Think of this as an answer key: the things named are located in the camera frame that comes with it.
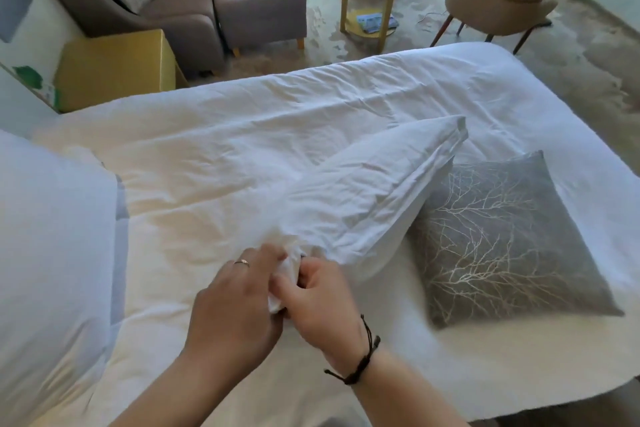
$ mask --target chair leg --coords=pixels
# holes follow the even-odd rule
[[[449,17],[447,17],[447,20],[444,21],[444,24],[442,25],[442,27],[440,28],[438,33],[436,34],[436,38],[433,40],[433,42],[429,46],[430,48],[434,47],[438,43],[438,41],[440,40],[440,38],[444,34],[444,31],[446,31],[447,27],[449,27],[449,24],[451,24],[452,20],[453,20],[453,16],[450,14]]]
[[[518,44],[516,45],[516,49],[513,50],[513,54],[517,54],[518,53],[518,51],[520,50],[522,45],[525,43],[525,41],[529,38],[529,36],[533,32],[533,29],[535,29],[535,28],[532,27],[531,29],[529,29],[528,31],[526,31],[524,33],[524,35],[518,41]]]

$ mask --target ottoman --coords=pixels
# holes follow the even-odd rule
[[[240,47],[297,39],[305,47],[307,0],[213,0],[222,35],[235,56]]]

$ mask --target white pillowcase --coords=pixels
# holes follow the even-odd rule
[[[102,374],[117,183],[4,131],[0,172],[0,412],[20,427]]]
[[[467,139],[457,115],[400,124],[331,156],[276,199],[238,236],[236,256],[265,242],[285,246],[280,272],[297,280],[301,256],[345,267],[352,282],[375,275],[396,252],[429,185],[451,169]],[[280,303],[269,297],[269,309]]]

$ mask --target white bed sheet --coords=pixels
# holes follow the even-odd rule
[[[410,253],[357,287],[383,342],[469,420],[574,401],[640,374],[640,179],[513,56],[492,44],[413,50],[137,96],[66,115],[38,140],[91,148],[127,189],[125,320],[100,382],[46,425],[107,425],[171,363],[197,290],[260,205],[359,137],[467,116],[457,162],[542,149],[625,318],[554,316],[432,331]],[[350,390],[291,328],[206,426],[366,425]]]

